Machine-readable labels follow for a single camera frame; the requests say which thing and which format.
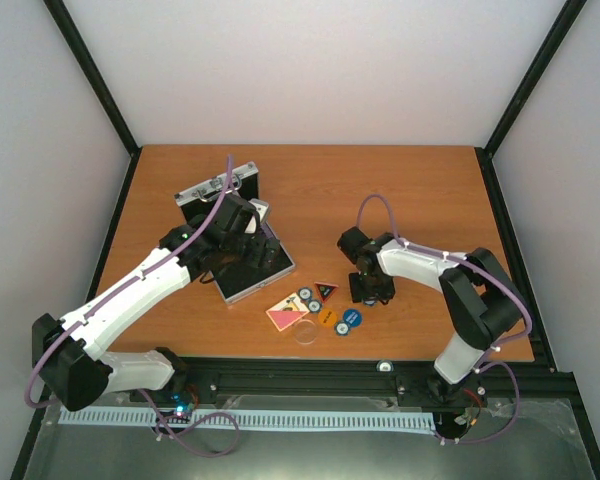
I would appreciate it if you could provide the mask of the aluminium poker case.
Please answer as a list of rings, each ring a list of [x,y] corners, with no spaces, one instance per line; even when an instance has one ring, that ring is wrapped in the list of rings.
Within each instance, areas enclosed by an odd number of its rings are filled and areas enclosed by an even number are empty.
[[[283,278],[295,269],[295,263],[268,223],[268,218],[254,234],[245,232],[256,212],[251,199],[260,199],[259,170],[248,162],[232,170],[231,185],[222,204],[193,247],[203,250],[198,262],[202,283],[214,283],[223,300],[232,304],[257,290]],[[275,237],[280,241],[280,252],[271,268],[253,269],[238,265],[244,244],[254,236]]]

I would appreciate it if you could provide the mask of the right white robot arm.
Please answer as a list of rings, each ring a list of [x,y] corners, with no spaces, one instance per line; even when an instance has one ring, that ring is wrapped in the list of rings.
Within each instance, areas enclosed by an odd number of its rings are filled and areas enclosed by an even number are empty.
[[[449,253],[390,233],[372,239],[357,227],[346,230],[337,246],[357,269],[349,275],[355,303],[388,304],[395,296],[396,278],[442,294],[454,333],[426,380],[429,395],[438,404],[448,403],[461,383],[482,368],[490,352],[517,338],[507,333],[519,321],[524,322],[524,333],[530,333],[528,308],[488,249]]]

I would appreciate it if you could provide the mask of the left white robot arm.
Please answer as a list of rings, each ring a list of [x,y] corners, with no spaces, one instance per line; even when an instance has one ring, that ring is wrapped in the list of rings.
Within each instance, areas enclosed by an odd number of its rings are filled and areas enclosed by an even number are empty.
[[[112,353],[111,344],[169,295],[214,269],[271,266],[280,242],[265,230],[268,203],[235,194],[218,199],[208,214],[171,229],[130,273],[82,307],[60,318],[48,313],[32,325],[32,374],[69,411],[102,395],[154,390],[166,402],[181,400],[188,378],[167,349]]]

